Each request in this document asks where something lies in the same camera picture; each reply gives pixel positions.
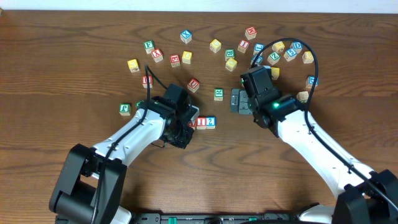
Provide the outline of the red A block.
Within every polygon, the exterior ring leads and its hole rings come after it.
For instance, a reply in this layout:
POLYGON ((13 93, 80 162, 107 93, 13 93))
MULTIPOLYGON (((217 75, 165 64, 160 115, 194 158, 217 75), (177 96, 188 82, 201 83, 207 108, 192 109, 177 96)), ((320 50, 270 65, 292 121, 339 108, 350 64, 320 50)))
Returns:
POLYGON ((196 129, 196 122, 195 122, 195 121, 190 121, 190 122, 188 123, 188 126, 189 126, 190 128, 192 128, 192 129, 196 129))

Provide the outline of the blue 2 block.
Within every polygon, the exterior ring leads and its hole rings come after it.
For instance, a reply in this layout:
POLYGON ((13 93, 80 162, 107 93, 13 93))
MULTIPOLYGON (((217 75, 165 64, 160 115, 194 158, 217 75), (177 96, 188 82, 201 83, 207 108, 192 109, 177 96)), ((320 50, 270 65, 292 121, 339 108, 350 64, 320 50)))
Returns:
POLYGON ((206 117, 206 129, 216 128, 216 118, 214 116, 206 117))

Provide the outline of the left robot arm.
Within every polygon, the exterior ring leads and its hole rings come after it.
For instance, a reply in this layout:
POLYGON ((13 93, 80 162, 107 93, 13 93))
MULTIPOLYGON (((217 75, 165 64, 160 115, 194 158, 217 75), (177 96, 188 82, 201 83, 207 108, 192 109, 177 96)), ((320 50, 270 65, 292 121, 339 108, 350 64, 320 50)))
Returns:
POLYGON ((163 96, 139 102, 108 139, 72 147, 49 202, 56 223, 130 223, 132 213, 120 205, 127 168, 154 141, 186 148, 193 136, 188 123, 198 114, 188 92, 171 84, 163 96))

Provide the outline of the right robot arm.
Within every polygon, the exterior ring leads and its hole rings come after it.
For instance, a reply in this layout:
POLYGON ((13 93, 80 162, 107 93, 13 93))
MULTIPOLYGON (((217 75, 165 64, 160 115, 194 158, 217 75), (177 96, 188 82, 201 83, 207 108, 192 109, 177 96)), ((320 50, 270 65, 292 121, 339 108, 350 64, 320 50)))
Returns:
POLYGON ((254 123, 294 148, 336 198, 335 206, 311 205, 287 223, 397 223, 397 177, 390 170, 376 172, 344 150, 303 103, 273 85, 270 67, 240 77, 254 123))

